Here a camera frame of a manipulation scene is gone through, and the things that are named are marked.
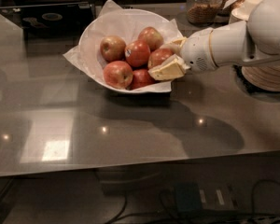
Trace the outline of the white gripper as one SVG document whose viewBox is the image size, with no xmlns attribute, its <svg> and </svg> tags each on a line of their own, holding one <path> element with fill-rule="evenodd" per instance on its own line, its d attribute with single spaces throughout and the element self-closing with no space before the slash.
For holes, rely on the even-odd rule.
<svg viewBox="0 0 280 224">
<path fill-rule="evenodd" d="M 188 70 L 191 73 L 217 70 L 222 64 L 215 58 L 212 39 L 218 31 L 219 28 L 209 27 L 193 33 L 188 38 L 179 37 L 161 45 L 162 49 L 169 49 L 176 55 L 149 69 L 150 76 L 155 80 L 164 81 L 183 77 Z"/>
</svg>

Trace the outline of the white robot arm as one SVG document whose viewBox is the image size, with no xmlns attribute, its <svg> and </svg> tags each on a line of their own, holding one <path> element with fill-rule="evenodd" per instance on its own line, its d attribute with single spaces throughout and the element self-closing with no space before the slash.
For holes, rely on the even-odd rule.
<svg viewBox="0 0 280 224">
<path fill-rule="evenodd" d="M 227 65 L 280 65 L 280 0 L 262 0 L 247 21 L 207 28 L 180 46 L 171 43 L 166 47 L 175 54 L 148 70 L 156 80 L 215 71 Z"/>
</svg>

